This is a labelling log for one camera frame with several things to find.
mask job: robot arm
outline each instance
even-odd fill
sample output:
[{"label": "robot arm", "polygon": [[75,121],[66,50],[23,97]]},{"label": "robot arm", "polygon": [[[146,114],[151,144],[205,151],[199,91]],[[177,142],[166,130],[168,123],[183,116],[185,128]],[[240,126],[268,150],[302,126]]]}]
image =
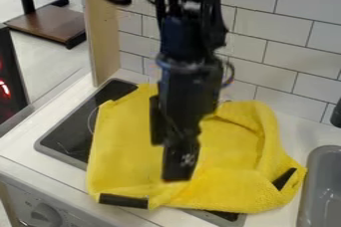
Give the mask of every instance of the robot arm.
[{"label": "robot arm", "polygon": [[[108,0],[130,5],[132,0]],[[164,150],[163,180],[189,180],[199,156],[199,122],[215,111],[234,67],[214,51],[225,45],[220,0],[149,0],[161,31],[159,94],[151,98],[151,139]],[[222,82],[224,65],[232,70]]]}]

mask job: wooden post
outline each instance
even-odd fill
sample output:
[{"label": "wooden post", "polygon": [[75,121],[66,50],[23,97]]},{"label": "wooden post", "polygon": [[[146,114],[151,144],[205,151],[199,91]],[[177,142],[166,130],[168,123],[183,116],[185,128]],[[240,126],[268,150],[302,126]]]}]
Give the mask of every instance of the wooden post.
[{"label": "wooden post", "polygon": [[97,87],[120,68],[117,8],[105,0],[85,3],[93,81]]}]

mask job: yellow cloth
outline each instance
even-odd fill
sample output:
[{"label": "yellow cloth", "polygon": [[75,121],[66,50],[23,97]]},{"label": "yellow cloth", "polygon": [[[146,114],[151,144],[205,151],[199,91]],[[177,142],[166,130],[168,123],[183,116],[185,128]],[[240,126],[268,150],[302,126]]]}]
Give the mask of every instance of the yellow cloth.
[{"label": "yellow cloth", "polygon": [[[171,207],[256,213],[288,203],[306,169],[281,147],[274,113],[260,102],[230,102],[201,121],[199,161],[190,182],[161,180],[163,147],[152,146],[150,96],[140,85],[118,101],[101,105],[87,182],[102,193],[148,198],[149,208]],[[271,183],[289,168],[297,170],[278,191]]]}]

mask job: countertop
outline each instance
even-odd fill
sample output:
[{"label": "countertop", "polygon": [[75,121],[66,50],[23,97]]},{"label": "countertop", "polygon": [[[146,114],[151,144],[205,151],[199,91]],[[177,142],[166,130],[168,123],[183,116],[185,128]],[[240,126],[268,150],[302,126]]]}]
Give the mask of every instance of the countertop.
[{"label": "countertop", "polygon": [[[114,77],[134,83],[146,83],[148,81],[148,77],[126,70],[117,71]],[[0,156],[34,170],[36,173],[50,177],[55,182],[65,184],[77,191],[86,192],[85,171],[37,152],[33,145],[40,136],[95,90],[96,88],[92,86],[90,74],[75,82],[54,100],[3,136],[0,139]],[[307,155],[314,148],[326,144],[341,145],[341,129],[284,113],[276,113],[276,115],[284,148],[289,155],[303,165],[306,164]],[[244,226],[294,227],[296,225],[299,199],[300,192],[288,205],[280,209],[248,215]],[[131,213],[132,217],[141,217],[150,223],[156,224],[144,224],[144,226],[214,226],[180,210],[171,208],[160,208],[152,212],[124,208],[124,211]]]}]

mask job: stainless steel sink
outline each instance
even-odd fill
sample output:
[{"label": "stainless steel sink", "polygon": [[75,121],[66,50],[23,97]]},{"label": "stainless steel sink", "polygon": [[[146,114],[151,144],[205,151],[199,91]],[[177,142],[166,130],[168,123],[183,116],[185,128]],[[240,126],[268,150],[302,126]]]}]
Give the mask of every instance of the stainless steel sink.
[{"label": "stainless steel sink", "polygon": [[308,157],[297,227],[340,226],[341,146],[321,146]]}]

